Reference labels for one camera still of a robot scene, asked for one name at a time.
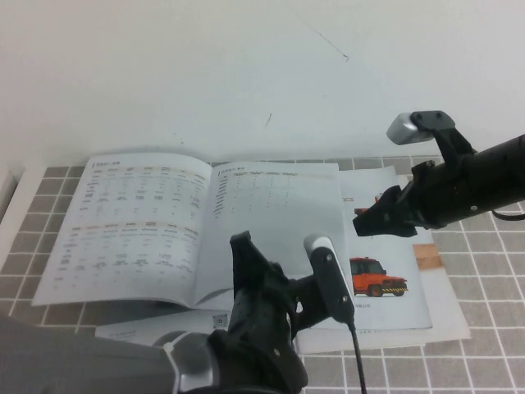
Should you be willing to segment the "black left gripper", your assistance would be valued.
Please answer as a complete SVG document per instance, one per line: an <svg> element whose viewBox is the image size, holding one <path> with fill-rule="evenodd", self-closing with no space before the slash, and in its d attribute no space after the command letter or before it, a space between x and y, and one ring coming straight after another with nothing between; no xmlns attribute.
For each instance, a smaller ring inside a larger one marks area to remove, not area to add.
<svg viewBox="0 0 525 394"><path fill-rule="evenodd" d="M230 239L233 258L234 306L229 332L261 340L277 337L291 341L298 331L296 303L290 280L278 263L267 260L249 231Z"/></svg>

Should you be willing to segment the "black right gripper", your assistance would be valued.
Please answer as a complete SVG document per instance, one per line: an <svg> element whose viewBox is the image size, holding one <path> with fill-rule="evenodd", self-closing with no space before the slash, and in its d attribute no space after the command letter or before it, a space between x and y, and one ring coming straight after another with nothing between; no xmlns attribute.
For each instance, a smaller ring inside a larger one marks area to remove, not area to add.
<svg viewBox="0 0 525 394"><path fill-rule="evenodd" d="M392 186L370 208L354 210L359 236L410 237L417 227L452 222L524 200L524 136L464 157L458 165L422 167L401 191Z"/></svg>

